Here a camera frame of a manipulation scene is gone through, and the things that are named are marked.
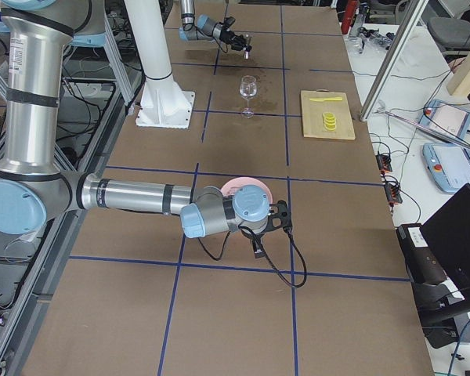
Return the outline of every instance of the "white column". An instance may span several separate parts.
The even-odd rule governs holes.
[[[194,92],[183,92],[172,77],[158,0],[125,0],[146,75],[136,124],[188,128]]]

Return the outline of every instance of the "table surface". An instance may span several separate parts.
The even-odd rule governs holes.
[[[367,125],[356,140],[302,137],[302,89],[346,92],[360,111],[334,10],[197,5],[253,34],[249,60],[213,43],[179,40],[166,24],[175,80],[194,89],[188,130],[137,128],[126,119],[105,176],[221,186],[249,175],[291,206],[309,269],[287,288],[247,239],[211,261],[176,218],[88,213],[23,375],[391,374],[432,365]],[[256,115],[243,119],[240,78],[258,79]],[[285,276],[301,266],[282,233],[265,236]],[[218,249],[222,235],[205,240]]]
[[[380,33],[396,32],[395,25],[377,25],[367,24],[368,29],[379,29]],[[367,94],[374,82],[373,76],[364,74],[376,74],[381,66],[385,53],[368,46],[363,54],[355,53],[354,49],[349,49],[350,63],[354,72],[356,85],[359,90],[360,100],[366,99]],[[435,42],[425,27],[416,27],[407,47],[397,62],[392,75],[410,77],[410,78],[428,78],[449,71],[445,59],[442,57]],[[391,77],[380,95],[380,99],[386,103],[386,108],[395,108],[393,112],[411,120],[419,120],[422,115],[421,109],[428,101],[434,90],[443,80],[442,87],[437,91],[436,98],[448,103],[469,103],[467,98],[451,96],[446,89],[446,85],[452,78],[452,74],[447,73],[439,77],[419,81],[410,78]],[[439,142],[420,131],[414,131],[410,125],[391,119],[387,123],[385,115],[372,114],[368,121],[371,139],[374,142],[382,141],[389,145],[392,151],[407,149],[401,144],[409,146],[409,153],[396,153],[392,155],[392,167],[394,175],[400,182],[402,189],[411,195],[421,207],[421,223],[425,222],[433,213],[435,213],[447,200],[450,194],[443,193],[434,183],[428,173],[424,159],[421,154],[421,148],[428,142]],[[467,134],[465,140],[470,143],[470,134]],[[378,151],[378,144],[373,144],[374,151]],[[393,223],[398,226],[401,223],[412,223],[418,218],[418,208],[415,203],[403,196],[404,202],[397,205],[393,212]],[[447,281],[451,291],[456,287]],[[428,346],[432,363],[435,371],[447,373],[450,353],[454,351],[455,344],[445,346],[441,349],[433,349]],[[462,345],[459,353],[465,357],[465,360],[455,361],[453,374],[465,374],[465,370],[470,370],[470,345]]]

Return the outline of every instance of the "white desk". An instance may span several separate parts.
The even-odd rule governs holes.
[[[367,24],[364,26],[368,29],[379,28],[382,34],[396,32],[397,29],[395,25]],[[366,99],[371,89],[374,76],[360,74],[376,74],[384,58],[384,52],[369,45],[366,46],[362,54],[349,51],[352,70],[357,73],[356,85],[362,102]],[[441,74],[448,71],[448,69],[446,61],[440,54],[440,51],[428,31],[423,27],[417,27],[392,74],[406,77],[427,78]],[[424,81],[391,77],[380,98],[385,102],[387,110],[395,108],[417,110],[425,105],[444,77],[446,77],[445,74]],[[453,97],[447,91],[446,84],[451,77],[452,74],[446,78],[435,97],[449,103],[468,103],[467,98]],[[422,113],[421,110],[418,112],[393,110],[392,112],[412,120],[418,120]],[[451,197],[451,195],[444,194],[437,188],[428,173],[421,155],[423,144],[438,141],[420,131],[415,132],[411,125],[407,125],[393,118],[390,119],[389,133],[386,115],[372,114],[368,119],[368,125],[370,132],[376,134],[376,136],[371,135],[372,140],[386,143],[389,145],[392,152],[394,150],[406,150],[406,148],[390,138],[389,134],[409,146],[409,154],[407,155],[405,164],[404,159],[406,156],[403,153],[392,154],[393,173],[390,175],[395,176],[401,182],[402,190],[411,195],[419,203],[421,207],[420,222],[425,222]],[[470,143],[470,135],[467,135],[465,139]],[[379,144],[373,144],[374,151],[378,150],[378,146]],[[386,151],[385,146],[381,145],[380,152],[384,153]],[[417,218],[418,208],[416,204],[409,198],[403,196],[403,203],[395,206],[393,212],[394,225],[398,226],[401,223],[415,222]],[[454,351],[454,346],[455,344],[451,344],[441,349],[433,349],[428,345],[433,368],[436,373],[443,372],[447,374],[451,360],[450,354]],[[461,361],[455,360],[453,374],[463,375],[466,370],[470,370],[470,345],[462,344],[458,353],[464,356],[465,359]]]

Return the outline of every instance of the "black monitor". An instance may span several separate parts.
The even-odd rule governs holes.
[[[435,325],[470,312],[470,184],[465,184],[421,227],[432,253],[465,300],[420,310],[422,325]]]

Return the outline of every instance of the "label on robot arm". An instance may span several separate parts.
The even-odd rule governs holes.
[[[9,73],[22,74],[24,65],[24,53],[26,50],[26,38],[10,38]]]
[[[419,227],[409,227],[407,231],[416,248],[428,247]]]

